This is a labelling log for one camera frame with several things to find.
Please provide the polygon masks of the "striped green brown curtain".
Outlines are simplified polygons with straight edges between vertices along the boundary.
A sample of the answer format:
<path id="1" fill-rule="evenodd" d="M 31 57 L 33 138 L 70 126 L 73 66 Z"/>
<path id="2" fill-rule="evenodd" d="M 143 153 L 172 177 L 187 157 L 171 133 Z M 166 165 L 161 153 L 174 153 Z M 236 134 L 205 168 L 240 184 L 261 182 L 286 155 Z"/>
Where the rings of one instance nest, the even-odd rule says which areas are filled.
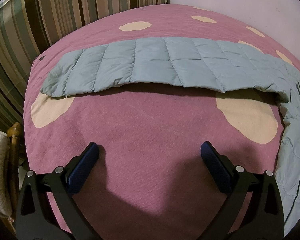
<path id="1" fill-rule="evenodd" d="M 22 122 L 34 59 L 69 33 L 106 16 L 168 0 L 4 0 L 0 3 L 0 130 Z"/>

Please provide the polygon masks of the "wooden chair with cushion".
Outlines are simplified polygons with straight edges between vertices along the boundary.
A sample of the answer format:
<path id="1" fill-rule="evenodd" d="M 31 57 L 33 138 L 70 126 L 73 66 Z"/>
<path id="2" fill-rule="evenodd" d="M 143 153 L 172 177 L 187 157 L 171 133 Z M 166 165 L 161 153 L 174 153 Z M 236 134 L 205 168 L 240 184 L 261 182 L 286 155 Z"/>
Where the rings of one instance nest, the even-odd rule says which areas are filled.
<path id="1" fill-rule="evenodd" d="M 24 129 L 18 122 L 0 131 L 0 222 L 16 238 L 14 222 L 19 198 L 19 152 Z"/>

